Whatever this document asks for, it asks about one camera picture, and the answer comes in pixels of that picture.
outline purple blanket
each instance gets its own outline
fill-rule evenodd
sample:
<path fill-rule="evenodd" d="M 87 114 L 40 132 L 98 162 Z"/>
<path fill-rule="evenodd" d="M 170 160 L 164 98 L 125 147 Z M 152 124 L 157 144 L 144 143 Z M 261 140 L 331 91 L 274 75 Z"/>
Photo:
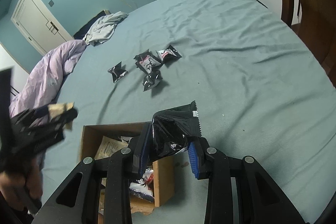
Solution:
<path fill-rule="evenodd" d="M 70 40 L 48 52 L 31 71 L 22 92 L 13 98 L 10 116 L 49 104 L 58 94 L 63 77 L 73 71 L 85 48 L 84 40 Z"/>

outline light blue bed sheet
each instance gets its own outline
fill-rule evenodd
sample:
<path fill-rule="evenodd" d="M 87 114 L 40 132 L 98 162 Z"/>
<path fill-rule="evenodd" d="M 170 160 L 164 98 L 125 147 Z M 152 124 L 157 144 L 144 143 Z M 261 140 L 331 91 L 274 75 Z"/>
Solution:
<path fill-rule="evenodd" d="M 169 44 L 183 58 L 143 92 L 134 56 Z M 120 61 L 128 74 L 113 84 L 107 70 Z M 58 102 L 74 101 L 79 115 L 46 153 L 43 202 L 77 164 L 84 125 L 150 121 L 193 100 L 209 144 L 254 156 L 314 223 L 336 191 L 335 88 L 295 33 L 254 0 L 158 0 L 130 13 L 108 42 L 88 46 L 60 92 Z M 149 216 L 133 214 L 134 223 L 204 223 L 207 180 L 181 165 L 175 196 Z"/>

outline gray cloth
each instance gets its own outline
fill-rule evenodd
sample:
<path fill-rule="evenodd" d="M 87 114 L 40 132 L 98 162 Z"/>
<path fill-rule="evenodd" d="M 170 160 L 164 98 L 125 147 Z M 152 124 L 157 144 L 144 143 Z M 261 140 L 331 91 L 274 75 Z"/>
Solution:
<path fill-rule="evenodd" d="M 95 45 L 106 42 L 112 37 L 117 24 L 127 16 L 124 12 L 117 12 L 98 18 L 84 36 L 85 43 Z"/>
<path fill-rule="evenodd" d="M 47 151 L 43 201 L 78 163 L 84 125 L 150 121 L 196 100 L 202 133 L 231 157 L 254 156 L 314 223 L 336 190 L 336 92 L 323 68 L 277 15 L 255 0 L 157 0 L 130 13 L 112 39 L 88 47 L 60 91 L 79 114 Z M 172 44 L 182 55 L 143 92 L 134 56 Z M 113 84 L 108 69 L 128 74 Z M 207 180 L 174 156 L 175 196 L 133 223 L 204 223 Z"/>

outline cardboard box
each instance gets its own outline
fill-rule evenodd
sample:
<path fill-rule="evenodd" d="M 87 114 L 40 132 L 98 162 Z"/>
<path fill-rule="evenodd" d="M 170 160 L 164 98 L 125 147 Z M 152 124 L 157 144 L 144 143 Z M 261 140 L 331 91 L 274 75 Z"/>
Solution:
<path fill-rule="evenodd" d="M 141 133 L 143 125 L 144 122 L 84 126 L 79 160 L 83 160 L 86 157 L 94 158 L 103 136 L 112 139 L 116 136 L 138 136 Z M 142 212 L 148 215 L 155 207 L 162 206 L 174 195 L 175 181 L 172 156 L 155 161 L 153 163 L 153 169 L 155 203 L 131 195 L 132 213 Z"/>

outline wooden door frame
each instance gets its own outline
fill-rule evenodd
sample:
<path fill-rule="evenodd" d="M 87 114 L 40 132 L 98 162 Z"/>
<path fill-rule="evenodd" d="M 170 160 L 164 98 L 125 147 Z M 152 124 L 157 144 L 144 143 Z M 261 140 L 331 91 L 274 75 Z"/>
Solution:
<path fill-rule="evenodd" d="M 25 37 L 25 39 L 42 55 L 44 56 L 47 52 L 33 39 L 29 38 L 28 33 L 24 30 L 24 28 L 19 25 L 16 22 L 16 17 L 19 12 L 18 8 L 21 5 L 22 0 L 18 0 L 15 9 L 13 11 L 13 14 L 11 16 L 11 21 L 16 26 L 16 28 L 20 31 L 20 33 Z M 59 29 L 59 34 L 66 40 L 72 40 L 73 37 L 63 28 L 63 26 L 58 22 L 58 20 L 54 17 L 54 15 L 50 12 L 50 10 L 47 8 L 47 6 L 43 3 L 42 0 L 33 0 L 33 2 L 36 4 L 36 6 L 40 9 L 41 13 L 43 15 L 46 15 L 48 19 L 54 22 L 54 24 Z"/>

